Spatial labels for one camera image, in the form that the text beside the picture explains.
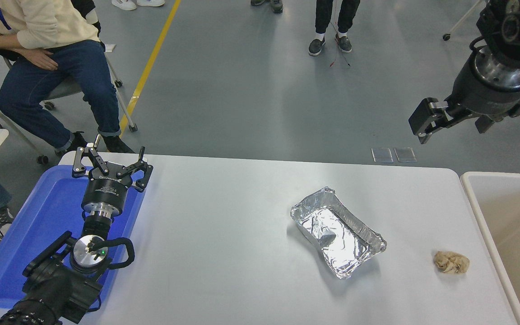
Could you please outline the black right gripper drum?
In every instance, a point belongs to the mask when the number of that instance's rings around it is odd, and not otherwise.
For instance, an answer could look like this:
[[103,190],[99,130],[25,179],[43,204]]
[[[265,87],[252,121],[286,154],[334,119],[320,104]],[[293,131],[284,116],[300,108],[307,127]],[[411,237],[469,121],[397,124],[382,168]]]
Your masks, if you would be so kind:
[[491,54],[471,54],[445,101],[448,114],[489,116],[495,121],[520,115],[520,68],[511,68]]

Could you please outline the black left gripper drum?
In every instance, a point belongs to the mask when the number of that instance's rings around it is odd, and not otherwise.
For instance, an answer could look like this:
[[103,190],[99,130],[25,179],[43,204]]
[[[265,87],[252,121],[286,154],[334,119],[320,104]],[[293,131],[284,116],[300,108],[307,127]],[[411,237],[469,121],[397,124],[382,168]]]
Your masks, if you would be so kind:
[[89,183],[81,202],[81,207],[86,212],[93,212],[103,206],[110,213],[121,213],[125,206],[127,191],[132,185],[132,178],[126,175],[118,178],[117,174],[123,172],[124,165],[107,163],[109,174],[103,175],[100,168],[92,168],[89,171]]

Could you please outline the person's right hand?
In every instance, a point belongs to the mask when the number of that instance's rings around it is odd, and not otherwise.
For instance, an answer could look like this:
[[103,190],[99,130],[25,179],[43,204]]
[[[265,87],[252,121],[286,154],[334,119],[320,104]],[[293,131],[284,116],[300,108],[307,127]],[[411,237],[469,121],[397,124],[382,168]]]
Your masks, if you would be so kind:
[[35,66],[44,70],[58,70],[58,64],[52,59],[52,52],[45,49],[12,49]]

